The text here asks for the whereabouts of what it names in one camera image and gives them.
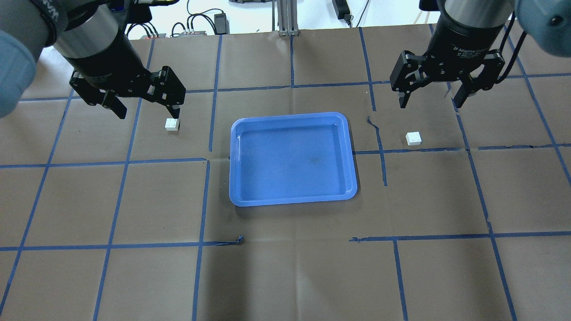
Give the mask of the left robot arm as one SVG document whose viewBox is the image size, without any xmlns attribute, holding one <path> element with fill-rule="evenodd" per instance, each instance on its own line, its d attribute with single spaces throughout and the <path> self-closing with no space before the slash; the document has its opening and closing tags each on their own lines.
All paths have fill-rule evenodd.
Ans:
<svg viewBox="0 0 571 321">
<path fill-rule="evenodd" d="M 180 115 L 186 88 L 173 69 L 144 67 L 127 38 L 128 24 L 151 20 L 151 6 L 171 0 L 3 0 L 0 3 L 1 116 L 17 107 L 33 82 L 44 48 L 53 47 L 73 67 L 69 84 L 90 106 L 101 105 L 118 118 L 127 108 L 120 98 L 158 103 L 172 118 Z"/>
</svg>

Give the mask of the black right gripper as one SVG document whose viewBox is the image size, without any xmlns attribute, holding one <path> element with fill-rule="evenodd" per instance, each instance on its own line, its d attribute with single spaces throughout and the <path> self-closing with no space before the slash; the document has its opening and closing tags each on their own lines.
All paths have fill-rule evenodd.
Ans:
<svg viewBox="0 0 571 321">
<path fill-rule="evenodd" d="M 492 49 L 501 29 L 502 25 L 473 27 L 441 16 L 426 53 L 418 56 L 404 50 L 397 58 L 389 80 L 400 108 L 406 108 L 412 92 L 430 82 L 460 80 L 453 98 L 456 108 L 477 91 L 490 90 L 505 65 L 501 51 Z"/>
</svg>

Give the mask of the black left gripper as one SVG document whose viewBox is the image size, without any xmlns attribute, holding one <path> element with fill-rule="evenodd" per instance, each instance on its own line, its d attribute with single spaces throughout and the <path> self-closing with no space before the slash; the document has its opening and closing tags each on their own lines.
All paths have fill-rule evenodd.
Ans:
<svg viewBox="0 0 571 321">
<path fill-rule="evenodd" d="M 145 68 L 125 34 L 117 34 L 103 51 L 69 58 L 69 63 L 74 68 L 69 85 L 87 104 L 100 104 L 125 119 L 127 108 L 120 97 L 138 97 L 161 104 L 179 119 L 186 97 L 183 83 L 169 66 L 155 73 Z"/>
</svg>

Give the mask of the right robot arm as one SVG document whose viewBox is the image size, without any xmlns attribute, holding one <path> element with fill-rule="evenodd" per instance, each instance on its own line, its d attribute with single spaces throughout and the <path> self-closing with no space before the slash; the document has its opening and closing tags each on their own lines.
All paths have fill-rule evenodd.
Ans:
<svg viewBox="0 0 571 321">
<path fill-rule="evenodd" d="M 460 108 L 469 96 L 506 79 L 528 35 L 550 55 L 570 56 L 568 0 L 421 0 L 419 8 L 439 12 L 440 18 L 426 52 L 404 50 L 393 68 L 391 89 L 401 108 L 414 90 L 432 82 L 461 81 L 454 97 Z M 492 45 L 510 17 L 523 32 L 506 63 L 502 49 Z"/>
</svg>

